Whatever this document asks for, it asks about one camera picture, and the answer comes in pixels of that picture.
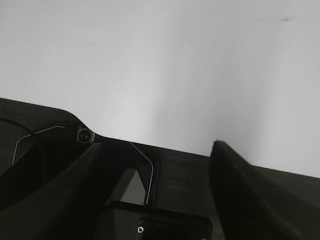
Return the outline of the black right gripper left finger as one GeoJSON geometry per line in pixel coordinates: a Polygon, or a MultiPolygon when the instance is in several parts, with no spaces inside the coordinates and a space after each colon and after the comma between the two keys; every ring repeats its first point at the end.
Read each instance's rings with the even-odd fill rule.
{"type": "Polygon", "coordinates": [[[91,240],[104,204],[103,146],[93,144],[58,177],[0,213],[2,240],[91,240]]]}

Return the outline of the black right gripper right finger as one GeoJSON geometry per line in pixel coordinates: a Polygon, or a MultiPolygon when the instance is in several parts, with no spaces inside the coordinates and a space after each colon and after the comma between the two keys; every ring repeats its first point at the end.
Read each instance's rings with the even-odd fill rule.
{"type": "Polygon", "coordinates": [[[259,173],[222,140],[210,154],[210,188],[227,240],[318,240],[320,210],[259,173]]]}

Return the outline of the black robot base housing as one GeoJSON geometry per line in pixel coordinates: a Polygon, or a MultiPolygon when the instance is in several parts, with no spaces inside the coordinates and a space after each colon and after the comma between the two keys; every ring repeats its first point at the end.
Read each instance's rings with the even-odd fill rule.
{"type": "MultiPolygon", "coordinates": [[[[104,189],[92,240],[226,240],[211,192],[211,154],[103,137],[65,110],[4,98],[0,213],[57,178],[94,144],[103,147],[104,189]]],[[[318,178],[254,168],[320,209],[318,178]]]]}

